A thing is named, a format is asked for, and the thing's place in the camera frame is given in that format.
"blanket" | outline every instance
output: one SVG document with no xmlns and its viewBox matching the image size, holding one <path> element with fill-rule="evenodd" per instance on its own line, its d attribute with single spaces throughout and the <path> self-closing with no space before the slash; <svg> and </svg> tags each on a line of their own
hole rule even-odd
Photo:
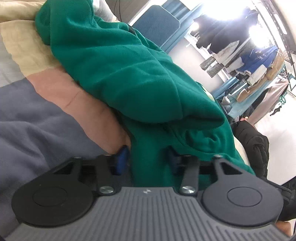
<svg viewBox="0 0 296 241">
<path fill-rule="evenodd" d="M 44 45 L 34 21 L 43 2 L 33 1 L 0 1 L 2 237 L 18 225 L 11 198 L 20 186 L 70 157 L 130 146 L 110 108 L 82 90 Z"/>
<path fill-rule="evenodd" d="M 136 186 L 180 184 L 163 155 L 170 145 L 205 161 L 221 154 L 253 173 L 213 97 L 139 31 L 95 16 L 91 0 L 48 0 L 35 22 L 70 76 L 117 110 L 130 132 Z"/>
</svg>

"bed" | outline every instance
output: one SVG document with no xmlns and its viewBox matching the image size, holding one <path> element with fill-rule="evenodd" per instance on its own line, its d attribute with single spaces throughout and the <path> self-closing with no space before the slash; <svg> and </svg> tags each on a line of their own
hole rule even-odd
<svg viewBox="0 0 296 241">
<path fill-rule="evenodd" d="M 113 111 L 83 91 L 38 35 L 35 1 L 0 2 L 0 235 L 18 225 L 21 185 L 70 157 L 114 154 L 131 141 Z M 247 163 L 242 145 L 237 149 Z"/>
</svg>

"green fleece fabric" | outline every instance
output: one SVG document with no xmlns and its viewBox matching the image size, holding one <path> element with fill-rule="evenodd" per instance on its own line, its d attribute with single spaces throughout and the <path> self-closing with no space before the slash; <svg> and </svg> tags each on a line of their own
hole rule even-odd
<svg viewBox="0 0 296 241">
<path fill-rule="evenodd" d="M 157 45 L 125 23 L 94 15 L 91 0 L 47 0 L 36 15 L 43 42 L 80 86 L 118 110 L 131 136 L 136 186 L 178 186 L 164 149 L 244 164 L 213 97 Z M 207 177 L 202 186 L 210 184 Z"/>
</svg>

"folded clothes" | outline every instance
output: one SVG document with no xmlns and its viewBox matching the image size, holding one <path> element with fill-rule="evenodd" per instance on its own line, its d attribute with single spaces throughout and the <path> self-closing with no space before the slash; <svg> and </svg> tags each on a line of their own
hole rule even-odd
<svg viewBox="0 0 296 241">
<path fill-rule="evenodd" d="M 163 155 L 168 146 L 205 161 L 221 154 L 254 173 L 211 94 L 139 31 L 95 16 L 91 0 L 47 0 L 36 29 L 71 77 L 117 110 L 130 132 L 136 186 L 180 185 Z"/>
<path fill-rule="evenodd" d="M 253 86 L 257 84 L 261 79 L 264 78 L 265 74 L 267 72 L 267 68 L 262 64 L 256 69 L 254 73 L 250 75 L 250 77 L 247 79 L 247 82 Z"/>
<path fill-rule="evenodd" d="M 256 83 L 254 83 L 252 86 L 250 86 L 248 88 L 248 90 L 243 90 L 237 97 L 237 102 L 242 102 L 244 101 L 249 95 L 251 95 L 252 93 L 256 92 L 267 80 L 274 80 L 275 77 L 278 75 L 278 73 L 281 71 L 282 67 L 283 67 L 283 63 L 284 63 L 284 55 L 283 52 L 281 51 L 281 49 L 279 49 L 276 58 L 274 59 L 273 65 L 271 68 L 268 69 L 266 75 L 264 75 L 264 77 L 262 79 L 260 79 L 259 81 L 257 81 Z M 251 77 L 258 71 L 259 69 L 257 69 L 249 78 L 249 80 L 251 79 Z"/>
</svg>

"black cable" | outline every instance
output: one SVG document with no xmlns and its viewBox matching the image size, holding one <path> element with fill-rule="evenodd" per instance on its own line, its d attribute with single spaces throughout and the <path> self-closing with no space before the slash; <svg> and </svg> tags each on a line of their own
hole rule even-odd
<svg viewBox="0 0 296 241">
<path fill-rule="evenodd" d="M 120 21 L 122 22 L 121 13 L 120 13 L 120 0 L 119 0 L 119 17 L 120 17 Z"/>
<path fill-rule="evenodd" d="M 117 4 L 117 2 L 118 2 L 118 0 L 116 0 L 116 2 L 115 2 L 115 5 L 114 5 L 114 15 L 115 15 L 115 8 L 116 8 L 116 4 Z M 119 8 L 118 8 L 118 10 L 119 10 L 119 17 L 120 17 L 120 21 L 122 22 L 122 19 L 121 19 L 121 13 L 120 13 L 120 0 L 119 0 Z"/>
<path fill-rule="evenodd" d="M 116 4 L 117 4 L 117 1 L 118 0 L 116 0 L 115 5 L 114 5 L 114 10 L 113 10 L 114 15 L 115 15 L 115 7 L 116 7 Z"/>
</svg>

